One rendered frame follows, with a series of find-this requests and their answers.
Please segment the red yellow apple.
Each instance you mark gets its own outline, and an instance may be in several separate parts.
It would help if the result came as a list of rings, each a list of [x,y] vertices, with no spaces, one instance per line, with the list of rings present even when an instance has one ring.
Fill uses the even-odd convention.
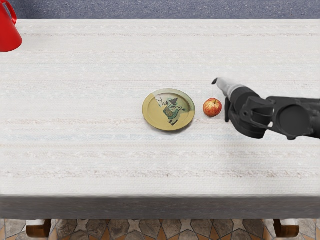
[[[216,98],[209,98],[203,104],[202,109],[207,117],[216,117],[222,111],[222,103]]]

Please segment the yellow plate with bird print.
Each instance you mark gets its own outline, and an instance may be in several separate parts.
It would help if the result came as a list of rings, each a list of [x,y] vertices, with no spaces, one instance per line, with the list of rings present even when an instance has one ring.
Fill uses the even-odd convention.
[[[177,131],[187,127],[196,113],[193,100],[184,92],[164,88],[152,92],[142,105],[144,119],[162,131]]]

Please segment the red mug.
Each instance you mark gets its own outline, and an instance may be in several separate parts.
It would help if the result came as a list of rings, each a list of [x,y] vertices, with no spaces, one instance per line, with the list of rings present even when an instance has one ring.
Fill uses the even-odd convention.
[[[16,23],[17,15],[12,5],[7,0],[0,0],[0,52],[10,52],[22,45]]]

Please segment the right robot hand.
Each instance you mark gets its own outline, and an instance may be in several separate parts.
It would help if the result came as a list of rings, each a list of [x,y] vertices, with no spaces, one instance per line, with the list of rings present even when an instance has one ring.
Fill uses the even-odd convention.
[[[224,118],[225,122],[228,123],[229,118],[229,109],[231,106],[231,96],[232,93],[239,88],[245,87],[242,84],[238,84],[235,81],[228,79],[228,78],[222,78],[217,77],[213,80],[211,83],[212,85],[217,85],[217,87],[222,91],[223,95],[225,96],[225,105],[224,105]]]

